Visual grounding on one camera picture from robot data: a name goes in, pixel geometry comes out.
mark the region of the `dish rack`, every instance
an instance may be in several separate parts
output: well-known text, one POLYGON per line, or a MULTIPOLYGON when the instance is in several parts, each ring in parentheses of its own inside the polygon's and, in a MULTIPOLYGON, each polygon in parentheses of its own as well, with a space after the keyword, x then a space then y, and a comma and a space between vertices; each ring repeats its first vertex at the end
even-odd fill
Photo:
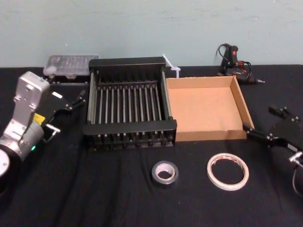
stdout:
POLYGON ((172 146, 163 57, 93 59, 83 134, 91 150, 172 146))

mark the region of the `open cardboard tray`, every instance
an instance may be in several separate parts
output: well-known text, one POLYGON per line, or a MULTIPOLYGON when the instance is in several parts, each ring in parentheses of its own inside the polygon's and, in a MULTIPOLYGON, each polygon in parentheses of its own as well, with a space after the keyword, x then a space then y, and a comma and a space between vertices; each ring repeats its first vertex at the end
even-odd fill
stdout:
POLYGON ((243 124, 254 128, 237 79, 167 79, 176 141, 245 139, 243 124))

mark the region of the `light blue wall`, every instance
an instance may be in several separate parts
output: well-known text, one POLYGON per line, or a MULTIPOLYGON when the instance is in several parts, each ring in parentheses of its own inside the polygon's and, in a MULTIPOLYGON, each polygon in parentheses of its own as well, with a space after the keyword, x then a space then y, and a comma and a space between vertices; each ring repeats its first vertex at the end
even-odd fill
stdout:
POLYGON ((0 67, 52 53, 213 65, 224 42, 252 64, 300 64, 302 41, 302 0, 0 0, 0 67))

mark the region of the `roll of tape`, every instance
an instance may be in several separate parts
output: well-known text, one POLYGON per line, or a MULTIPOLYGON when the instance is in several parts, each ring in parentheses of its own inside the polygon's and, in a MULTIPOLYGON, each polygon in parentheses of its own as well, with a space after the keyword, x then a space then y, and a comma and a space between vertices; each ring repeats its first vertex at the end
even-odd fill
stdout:
POLYGON ((221 188, 221 189, 226 190, 226 191, 236 191, 236 190, 239 190, 240 188, 244 187, 244 185, 248 181, 250 173, 249 173, 247 165, 245 164, 245 162, 241 158, 239 158, 238 156, 232 155, 232 154, 221 153, 221 154, 217 154, 217 155, 211 157, 211 159, 208 161, 207 175, 208 175, 210 181, 214 185, 216 185, 218 188, 221 188), (241 167, 241 169, 244 173, 244 177, 239 183, 226 184, 226 183, 223 183, 223 182, 219 181, 214 176, 213 171, 212 171, 212 165, 214 165, 218 160, 221 160, 221 159, 231 160, 231 161, 235 162, 236 164, 238 164, 241 167))
POLYGON ((179 177, 179 171, 175 164, 168 161, 160 161, 153 166, 151 175, 153 181, 157 185, 162 187, 172 187, 179 177), (171 174, 171 176, 167 179, 160 177, 159 173, 163 171, 171 174))

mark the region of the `clear tape roll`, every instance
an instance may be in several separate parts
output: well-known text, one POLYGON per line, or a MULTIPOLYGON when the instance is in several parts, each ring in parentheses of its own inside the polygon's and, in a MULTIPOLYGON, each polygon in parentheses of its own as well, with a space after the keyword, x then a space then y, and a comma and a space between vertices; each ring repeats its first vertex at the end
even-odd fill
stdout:
POLYGON ((232 154, 221 153, 221 154, 217 154, 215 156, 212 156, 211 159, 208 161, 207 175, 208 175, 208 178, 210 179, 210 181, 214 185, 216 185, 218 188, 221 188, 221 189, 226 190, 226 191, 236 191, 236 190, 239 190, 239 189, 241 189, 242 187, 245 186, 245 184, 247 183, 248 178, 250 176, 250 173, 249 173, 247 165, 245 164, 245 162, 241 158, 239 158, 238 156, 232 155, 232 154), (219 181, 214 176, 213 171, 212 171, 212 165, 214 165, 218 160, 221 160, 221 159, 231 160, 231 161, 235 162, 236 164, 238 164, 241 167, 241 169, 243 171, 243 174, 244 174, 244 177, 239 183, 226 184, 226 183, 223 183, 223 182, 219 181))

